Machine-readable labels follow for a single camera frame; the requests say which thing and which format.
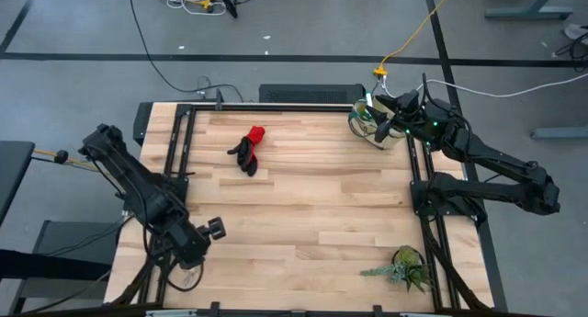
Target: gray floor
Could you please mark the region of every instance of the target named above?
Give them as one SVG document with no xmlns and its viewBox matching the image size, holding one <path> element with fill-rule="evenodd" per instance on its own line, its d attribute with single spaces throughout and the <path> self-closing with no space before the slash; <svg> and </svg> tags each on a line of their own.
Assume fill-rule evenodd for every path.
<svg viewBox="0 0 588 317">
<path fill-rule="evenodd" d="M 0 0 L 0 35 L 26 0 Z M 528 0 L 449 0 L 440 11 L 452 58 L 550 60 L 563 45 L 561 22 L 494 22 L 485 7 Z M 588 0 L 552 0 L 574 6 L 565 23 L 585 23 Z M 152 53 L 383 55 L 400 47 L 426 15 L 424 0 L 256 0 L 240 18 L 193 17 L 164 2 L 135 0 Z M 142 54 L 128 0 L 37 0 L 8 51 Z M 402 54 L 436 57 L 430 25 Z M 260 84 L 373 86 L 371 63 L 160 62 L 170 80 L 188 88 L 206 74 L 213 84 L 235 84 L 256 101 Z M 399 94 L 419 85 L 420 73 L 443 79 L 440 67 L 388 65 L 389 87 Z M 458 84 L 510 93 L 577 75 L 572 69 L 453 67 Z M 139 102 L 188 99 L 167 87 L 147 62 L 0 61 L 0 139 L 30 140 L 45 150 L 73 152 L 105 122 L 130 137 Z M 435 96 L 447 97 L 440 85 Z M 588 142 L 536 142 L 536 127 L 586 125 L 586 81 L 508 99 L 460 93 L 465 115 L 487 143 L 521 159 L 537 160 L 561 188 L 561 213 L 539 217 L 489 204 L 496 254 L 509 308 L 515 312 L 577 316 L 588 290 L 585 249 Z M 237 100 L 230 90 L 229 100 Z M 139 154 L 139 147 L 129 144 Z M 490 173 L 480 170 L 481 178 Z M 120 202 L 99 176 L 52 164 L 31 164 L 0 228 L 0 246 L 28 252 L 44 220 L 114 221 Z M 16 290 L 0 282 L 0 313 Z"/>
</svg>

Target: wooden table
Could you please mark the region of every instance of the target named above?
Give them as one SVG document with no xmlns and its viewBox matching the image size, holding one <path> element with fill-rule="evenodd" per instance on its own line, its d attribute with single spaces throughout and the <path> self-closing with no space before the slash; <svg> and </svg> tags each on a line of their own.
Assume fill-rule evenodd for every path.
<svg viewBox="0 0 588 317">
<path fill-rule="evenodd" d="M 153 172 L 164 170 L 175 106 L 153 104 L 141 152 L 141 162 Z M 406 140 L 381 151 L 353 135 L 346 120 L 345 113 L 326 112 L 197 113 L 187 207 L 197 226 L 221 216 L 228 234 L 210 247 L 198 288 L 188 293 L 168 288 L 166 308 L 207 309 L 219 301 L 222 309 L 240 310 L 371 311 L 373 305 L 384 311 L 434 310 L 430 290 L 407 293 L 404 283 L 359 276 L 388 264 L 403 244 L 421 253 L 424 244 L 408 188 Z M 266 136 L 255 149 L 257 174 L 248 177 L 226 151 L 253 125 L 264 126 Z M 433 158 L 435 170 L 462 176 L 459 163 L 441 153 Z M 445 219 L 456 269 L 492 305 L 474 223 L 460 216 Z M 122 229 L 105 301 L 121 293 L 143 261 L 141 226 L 132 221 Z M 444 273 L 437 269 L 448 307 Z M 177 268 L 171 279 L 181 284 L 188 275 Z"/>
</svg>

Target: potted plant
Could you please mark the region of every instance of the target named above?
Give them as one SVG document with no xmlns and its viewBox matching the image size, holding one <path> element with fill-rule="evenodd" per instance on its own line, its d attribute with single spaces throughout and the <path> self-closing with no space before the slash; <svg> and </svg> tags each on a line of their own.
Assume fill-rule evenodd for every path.
<svg viewBox="0 0 588 317">
<path fill-rule="evenodd" d="M 409 245 L 402 246 L 392 257 L 391 265 L 381 266 L 360 272 L 361 276 L 389 276 L 392 283 L 401 280 L 406 282 L 406 291 L 414 284 L 424 293 L 423 284 L 431 287 L 432 281 L 429 277 L 429 268 L 424 263 L 419 252 Z"/>
</svg>

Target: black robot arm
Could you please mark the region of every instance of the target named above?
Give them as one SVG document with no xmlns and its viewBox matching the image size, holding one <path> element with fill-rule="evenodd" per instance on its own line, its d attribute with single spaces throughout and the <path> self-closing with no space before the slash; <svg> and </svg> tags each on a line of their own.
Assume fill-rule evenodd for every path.
<svg viewBox="0 0 588 317">
<path fill-rule="evenodd" d="M 452 160 L 479 164 L 518 183 L 476 183 L 435 173 L 431 180 L 415 183 L 413 187 L 420 190 L 418 194 L 422 202 L 431 204 L 431 200 L 459 196 L 510 202 L 538 215 L 560 210 L 560 190 L 543 167 L 534 161 L 523 162 L 484 144 L 454 108 L 443 100 L 430 97 L 426 85 L 420 102 L 415 90 L 399 97 L 376 96 L 376 99 L 394 112 L 389 119 L 386 113 L 367 109 L 379 125 L 376 142 L 383 141 L 390 129 L 405 131 L 425 143 L 431 152 L 442 151 Z"/>
<path fill-rule="evenodd" d="M 179 185 L 175 178 L 147 170 L 129 154 L 116 127 L 98 126 L 84 139 L 79 152 L 90 161 L 100 162 L 122 187 L 124 208 L 160 242 L 158 251 L 150 252 L 152 257 L 171 251 L 180 267 L 189 269 L 204 262 L 210 237 L 216 240 L 226 234 L 220 218 L 210 220 L 208 228 L 196 228 L 177 197 Z"/>
</svg>

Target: red glove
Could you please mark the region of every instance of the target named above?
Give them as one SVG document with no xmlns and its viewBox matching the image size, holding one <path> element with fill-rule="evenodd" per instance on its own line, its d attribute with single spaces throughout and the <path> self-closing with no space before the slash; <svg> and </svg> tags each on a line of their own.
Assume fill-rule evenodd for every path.
<svg viewBox="0 0 588 317">
<path fill-rule="evenodd" d="M 243 172 L 249 176 L 257 171 L 257 158 L 254 154 L 255 146 L 264 138 L 266 130 L 263 127 L 252 127 L 249 134 L 241 138 L 241 142 L 235 148 L 227 151 L 227 154 L 237 154 L 237 164 Z"/>
</svg>

